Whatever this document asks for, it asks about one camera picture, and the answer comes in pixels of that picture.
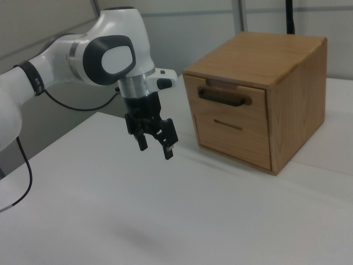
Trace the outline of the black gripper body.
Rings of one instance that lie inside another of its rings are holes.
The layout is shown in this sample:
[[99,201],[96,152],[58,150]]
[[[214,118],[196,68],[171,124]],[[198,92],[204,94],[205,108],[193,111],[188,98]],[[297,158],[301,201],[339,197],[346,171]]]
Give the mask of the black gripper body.
[[141,98],[124,98],[128,133],[158,133],[161,129],[161,103],[157,92]]

